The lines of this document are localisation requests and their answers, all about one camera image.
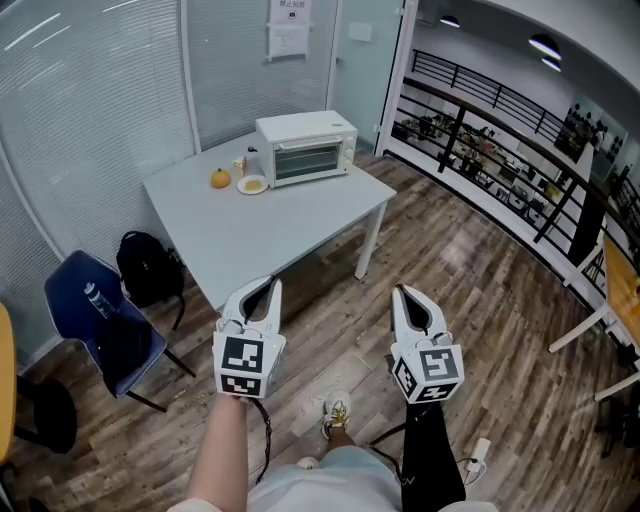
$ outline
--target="small bottle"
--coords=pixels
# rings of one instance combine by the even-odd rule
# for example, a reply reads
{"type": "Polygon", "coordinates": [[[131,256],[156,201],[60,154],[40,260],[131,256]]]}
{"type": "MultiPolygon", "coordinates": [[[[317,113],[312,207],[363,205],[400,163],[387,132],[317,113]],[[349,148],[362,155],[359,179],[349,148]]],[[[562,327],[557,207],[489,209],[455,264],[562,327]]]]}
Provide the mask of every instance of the small bottle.
{"type": "Polygon", "coordinates": [[[114,307],[107,298],[100,293],[95,283],[87,283],[84,287],[84,294],[103,317],[109,318],[109,315],[115,312],[114,307]]]}

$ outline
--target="paper sign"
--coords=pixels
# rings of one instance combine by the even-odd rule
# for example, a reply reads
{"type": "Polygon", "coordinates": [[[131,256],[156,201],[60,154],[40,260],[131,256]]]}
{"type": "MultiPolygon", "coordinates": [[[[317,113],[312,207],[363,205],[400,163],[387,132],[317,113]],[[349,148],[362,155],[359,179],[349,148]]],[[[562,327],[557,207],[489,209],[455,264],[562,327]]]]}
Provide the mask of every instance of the paper sign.
{"type": "Polygon", "coordinates": [[[268,58],[309,51],[311,0],[271,0],[268,58]]]}
{"type": "Polygon", "coordinates": [[[280,25],[269,29],[269,55],[271,57],[306,54],[308,49],[308,27],[280,25]]]}
{"type": "Polygon", "coordinates": [[[311,24],[311,0],[271,0],[271,25],[311,24]]]}

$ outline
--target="sneaker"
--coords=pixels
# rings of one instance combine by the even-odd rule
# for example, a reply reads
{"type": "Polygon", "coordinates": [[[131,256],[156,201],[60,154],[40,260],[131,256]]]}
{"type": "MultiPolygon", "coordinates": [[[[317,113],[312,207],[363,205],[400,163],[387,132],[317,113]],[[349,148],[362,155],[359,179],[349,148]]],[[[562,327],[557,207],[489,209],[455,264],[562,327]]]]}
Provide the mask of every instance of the sneaker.
{"type": "Polygon", "coordinates": [[[315,457],[303,457],[298,462],[296,462],[296,466],[301,467],[302,469],[313,469],[320,462],[315,457]]]}
{"type": "Polygon", "coordinates": [[[331,439],[330,429],[333,427],[347,427],[351,414],[351,397],[344,391],[332,391],[324,402],[324,422],[322,435],[331,439]]]}

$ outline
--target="cable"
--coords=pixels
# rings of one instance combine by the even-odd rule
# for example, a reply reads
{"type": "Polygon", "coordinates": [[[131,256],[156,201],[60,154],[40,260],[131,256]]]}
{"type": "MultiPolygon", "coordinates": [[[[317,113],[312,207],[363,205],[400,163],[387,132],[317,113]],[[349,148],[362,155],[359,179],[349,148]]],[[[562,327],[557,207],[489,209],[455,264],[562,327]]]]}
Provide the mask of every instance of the cable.
{"type": "Polygon", "coordinates": [[[402,482],[402,471],[400,471],[400,464],[398,464],[398,461],[396,459],[394,459],[391,455],[387,455],[383,451],[378,450],[373,445],[369,445],[369,449],[373,450],[374,452],[376,452],[381,457],[384,457],[385,459],[390,461],[393,464],[393,467],[396,469],[396,475],[398,475],[398,480],[400,480],[402,482]]]}
{"type": "Polygon", "coordinates": [[[253,402],[253,405],[255,405],[258,408],[258,410],[260,411],[260,414],[262,415],[262,419],[264,421],[264,436],[265,436],[264,459],[265,460],[264,460],[264,467],[262,468],[262,471],[260,472],[260,475],[256,480],[256,484],[259,484],[260,480],[262,480],[262,477],[267,472],[267,468],[269,467],[269,462],[271,461],[271,434],[273,431],[271,430],[271,418],[269,417],[269,413],[267,413],[264,406],[260,403],[260,401],[257,398],[249,398],[249,400],[251,400],[253,402]]]}
{"type": "Polygon", "coordinates": [[[401,430],[404,430],[406,428],[406,426],[407,426],[406,423],[402,423],[401,425],[398,425],[397,427],[390,428],[384,434],[381,434],[378,437],[376,437],[369,444],[371,446],[375,446],[378,443],[381,443],[382,441],[384,441],[387,437],[392,436],[393,434],[396,434],[396,433],[400,432],[401,430]]]}
{"type": "Polygon", "coordinates": [[[480,469],[480,471],[478,471],[478,476],[475,477],[473,480],[471,480],[471,482],[469,482],[468,484],[466,483],[467,479],[465,478],[465,487],[471,487],[473,484],[475,484],[477,481],[479,481],[484,474],[487,472],[487,463],[486,462],[481,462],[480,463],[482,465],[482,468],[480,469]]]}
{"type": "Polygon", "coordinates": [[[260,336],[260,338],[264,338],[264,335],[258,330],[258,329],[254,329],[253,327],[246,327],[244,326],[244,329],[242,331],[242,333],[244,334],[247,331],[254,331],[258,333],[258,336],[260,336]]]}

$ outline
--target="oven door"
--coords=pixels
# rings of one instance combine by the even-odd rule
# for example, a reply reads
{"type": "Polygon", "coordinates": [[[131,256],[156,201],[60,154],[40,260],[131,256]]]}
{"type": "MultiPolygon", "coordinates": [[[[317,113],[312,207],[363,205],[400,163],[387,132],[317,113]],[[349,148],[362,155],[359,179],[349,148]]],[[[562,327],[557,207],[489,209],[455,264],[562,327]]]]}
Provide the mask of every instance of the oven door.
{"type": "Polygon", "coordinates": [[[343,138],[339,135],[282,142],[274,145],[275,185],[343,174],[343,138]]]}

